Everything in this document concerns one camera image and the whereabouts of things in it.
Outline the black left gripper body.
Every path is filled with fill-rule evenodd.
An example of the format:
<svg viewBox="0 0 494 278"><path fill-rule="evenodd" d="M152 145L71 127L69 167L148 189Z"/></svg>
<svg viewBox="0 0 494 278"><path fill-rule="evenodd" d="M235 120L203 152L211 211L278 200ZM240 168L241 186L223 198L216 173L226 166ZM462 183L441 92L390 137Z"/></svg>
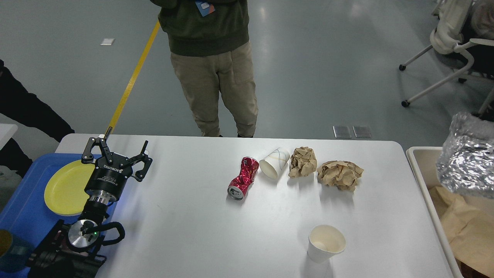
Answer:
<svg viewBox="0 0 494 278"><path fill-rule="evenodd" d="M113 162L111 165L103 156L96 160L94 171L84 188L89 196L92 196L94 192L104 191L112 196L110 202L120 200L127 179L134 171L131 165L121 166L128 160L127 157L114 154L111 160Z"/></svg>

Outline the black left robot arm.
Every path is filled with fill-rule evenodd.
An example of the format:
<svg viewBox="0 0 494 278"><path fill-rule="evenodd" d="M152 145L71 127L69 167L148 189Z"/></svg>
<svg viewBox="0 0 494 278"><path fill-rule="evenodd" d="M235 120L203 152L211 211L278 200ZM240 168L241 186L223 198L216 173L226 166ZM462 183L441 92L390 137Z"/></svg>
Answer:
<svg viewBox="0 0 494 278"><path fill-rule="evenodd" d="M35 248L26 262L29 278L94 278L107 260L100 248L125 238L122 224L108 221L108 208L120 200L129 178L143 181L153 160L148 141L133 157L110 151L112 130L88 140L81 156L83 164L94 166L84 189L88 200L74 223L58 220Z"/></svg>

